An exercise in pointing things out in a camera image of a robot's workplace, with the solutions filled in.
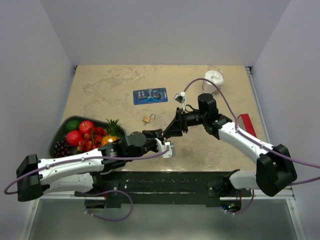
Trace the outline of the brass padlock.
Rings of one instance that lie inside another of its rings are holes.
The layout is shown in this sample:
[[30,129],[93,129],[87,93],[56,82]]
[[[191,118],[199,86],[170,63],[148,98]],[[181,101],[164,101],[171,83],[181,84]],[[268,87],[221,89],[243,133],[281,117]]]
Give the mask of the brass padlock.
[[146,125],[146,124],[150,123],[151,119],[155,120],[156,119],[156,115],[155,114],[151,114],[150,116],[144,116],[142,118],[142,122],[143,122],[144,125]]

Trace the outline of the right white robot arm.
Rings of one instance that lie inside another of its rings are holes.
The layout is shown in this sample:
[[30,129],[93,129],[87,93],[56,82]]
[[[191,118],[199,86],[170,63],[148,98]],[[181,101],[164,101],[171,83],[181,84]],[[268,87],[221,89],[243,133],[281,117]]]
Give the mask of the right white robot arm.
[[189,127],[202,125],[205,131],[246,155],[256,165],[254,171],[234,170],[222,183],[223,192],[230,197],[241,189],[258,189],[273,197],[297,178],[289,150],[282,144],[273,146],[243,132],[227,116],[219,113],[216,100],[209,93],[197,98],[198,108],[185,112],[177,108],[175,117],[163,132],[163,137],[181,137]]

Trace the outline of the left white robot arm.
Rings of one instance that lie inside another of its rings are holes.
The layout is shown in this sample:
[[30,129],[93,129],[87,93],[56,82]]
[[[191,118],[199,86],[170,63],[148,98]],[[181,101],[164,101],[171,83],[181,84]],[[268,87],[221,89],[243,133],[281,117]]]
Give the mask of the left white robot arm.
[[17,200],[29,202],[46,194],[75,191],[99,196],[104,184],[94,173],[108,174],[128,162],[145,160],[148,152],[155,157],[168,153],[162,129],[132,132],[114,142],[76,155],[42,158],[28,155],[16,169]]

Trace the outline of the blue blister card package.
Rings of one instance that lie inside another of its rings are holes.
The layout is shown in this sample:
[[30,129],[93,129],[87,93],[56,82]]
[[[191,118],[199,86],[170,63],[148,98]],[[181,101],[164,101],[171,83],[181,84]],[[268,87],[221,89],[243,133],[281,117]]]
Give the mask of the blue blister card package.
[[165,103],[168,101],[168,94],[165,87],[147,88],[133,91],[133,104],[146,105]]

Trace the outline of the orange spiky fruit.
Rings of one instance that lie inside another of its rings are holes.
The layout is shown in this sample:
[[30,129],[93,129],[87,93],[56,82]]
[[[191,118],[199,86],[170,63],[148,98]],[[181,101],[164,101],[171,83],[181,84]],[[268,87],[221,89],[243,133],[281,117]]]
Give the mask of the orange spiky fruit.
[[118,139],[120,139],[120,137],[117,135],[106,135],[101,140],[101,146],[113,143]]

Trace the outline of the white paper roll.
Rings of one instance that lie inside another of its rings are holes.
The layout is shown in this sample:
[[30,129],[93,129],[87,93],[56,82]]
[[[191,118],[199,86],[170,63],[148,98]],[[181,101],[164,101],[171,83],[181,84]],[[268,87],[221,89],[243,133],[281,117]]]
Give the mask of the white paper roll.
[[218,71],[209,70],[205,73],[204,78],[208,81],[202,81],[202,92],[217,95],[219,91],[212,85],[212,83],[220,90],[224,83],[223,75]]

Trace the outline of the red strawberries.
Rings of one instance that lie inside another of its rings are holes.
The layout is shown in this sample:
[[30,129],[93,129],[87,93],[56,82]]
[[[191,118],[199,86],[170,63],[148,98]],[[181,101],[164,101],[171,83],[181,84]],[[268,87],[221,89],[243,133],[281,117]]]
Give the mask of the red strawberries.
[[103,138],[106,136],[106,131],[102,127],[94,129],[94,139],[97,143],[102,143]]

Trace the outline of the yellow red cherries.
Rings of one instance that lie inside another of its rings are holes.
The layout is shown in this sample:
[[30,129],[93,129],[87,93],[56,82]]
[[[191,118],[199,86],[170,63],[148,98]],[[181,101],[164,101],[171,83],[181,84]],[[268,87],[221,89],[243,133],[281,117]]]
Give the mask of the yellow red cherries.
[[84,138],[78,142],[77,154],[89,152],[96,148],[95,139],[92,133],[86,133]]

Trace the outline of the red apple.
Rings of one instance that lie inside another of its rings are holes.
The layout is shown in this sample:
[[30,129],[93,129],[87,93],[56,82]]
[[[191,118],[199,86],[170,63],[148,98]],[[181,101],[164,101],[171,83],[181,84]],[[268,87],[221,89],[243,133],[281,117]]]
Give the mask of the red apple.
[[96,128],[95,124],[90,120],[84,120],[80,123],[78,130],[81,134],[90,134]]
[[72,147],[77,147],[83,140],[83,135],[79,130],[72,130],[66,135],[66,140]]

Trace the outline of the red box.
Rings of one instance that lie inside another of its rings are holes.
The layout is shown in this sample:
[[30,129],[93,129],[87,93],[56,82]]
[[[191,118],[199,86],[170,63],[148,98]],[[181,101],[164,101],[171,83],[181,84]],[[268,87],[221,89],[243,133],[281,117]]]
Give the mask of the red box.
[[249,133],[254,137],[257,137],[256,131],[254,129],[254,126],[252,124],[251,118],[248,113],[240,114],[237,117],[237,123],[242,130],[246,131],[247,133]]

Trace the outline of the green lime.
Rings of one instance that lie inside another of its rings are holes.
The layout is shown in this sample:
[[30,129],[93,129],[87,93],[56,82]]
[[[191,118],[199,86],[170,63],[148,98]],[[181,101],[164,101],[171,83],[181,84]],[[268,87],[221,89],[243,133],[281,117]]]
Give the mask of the green lime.
[[71,131],[78,130],[80,124],[81,124],[81,121],[77,119],[68,121],[65,125],[65,132],[69,133]]

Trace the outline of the dark green fruit tray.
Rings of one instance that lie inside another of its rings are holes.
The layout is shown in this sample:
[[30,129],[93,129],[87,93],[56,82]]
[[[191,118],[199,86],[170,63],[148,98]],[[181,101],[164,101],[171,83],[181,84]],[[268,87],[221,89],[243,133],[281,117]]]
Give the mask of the dark green fruit tray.
[[[118,136],[118,137],[120,137],[119,140],[123,140],[125,138],[125,136],[126,136],[126,132],[124,131],[124,129],[122,127],[118,126],[118,123],[116,121],[111,121],[112,125],[115,127],[115,129],[114,129],[115,133],[112,134],[110,132],[111,126],[107,122],[96,121],[96,120],[93,120],[93,119],[84,118],[84,117],[80,117],[80,116],[71,116],[71,117],[67,118],[61,124],[61,126],[58,128],[53,140],[51,141],[51,144],[49,146],[49,155],[52,158],[55,158],[54,157],[54,146],[55,146],[56,142],[57,141],[61,141],[64,137],[67,136],[68,132],[65,132],[65,126],[66,126],[67,122],[72,121],[72,120],[80,120],[81,122],[85,121],[85,120],[92,121],[94,123],[94,125],[95,125],[95,128],[96,127],[101,127],[106,131],[106,135]],[[98,143],[96,141],[95,141],[95,145],[96,145],[95,149],[97,149],[97,148],[102,146],[101,143]],[[77,154],[77,146],[72,146],[71,155],[70,156],[73,156],[73,155],[78,155]]]

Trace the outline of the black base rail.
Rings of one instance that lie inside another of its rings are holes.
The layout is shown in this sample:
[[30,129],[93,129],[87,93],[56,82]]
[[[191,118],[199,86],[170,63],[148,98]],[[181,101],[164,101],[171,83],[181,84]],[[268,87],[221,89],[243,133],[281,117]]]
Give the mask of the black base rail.
[[90,208],[119,208],[122,204],[137,205],[231,205],[241,197],[251,197],[244,187],[235,189],[227,182],[228,171],[156,172],[113,171],[93,174],[93,189],[76,191],[76,197],[101,197],[105,202],[90,200]]

